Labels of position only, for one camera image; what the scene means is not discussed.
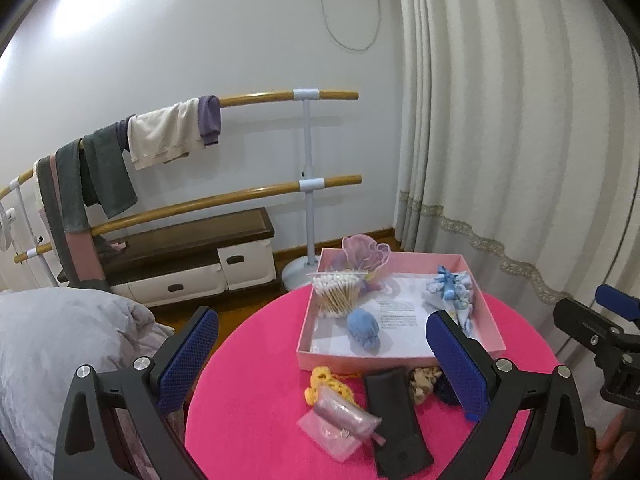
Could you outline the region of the person's right hand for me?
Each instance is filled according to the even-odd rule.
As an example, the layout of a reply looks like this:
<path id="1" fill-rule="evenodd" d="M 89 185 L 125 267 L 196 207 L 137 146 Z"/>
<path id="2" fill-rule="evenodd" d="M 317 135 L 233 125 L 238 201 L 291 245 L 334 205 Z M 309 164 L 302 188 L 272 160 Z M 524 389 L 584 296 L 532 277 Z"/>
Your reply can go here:
<path id="1" fill-rule="evenodd" d="M 639 412 L 623 410 L 597 438 L 593 479 L 639 478 Z"/>

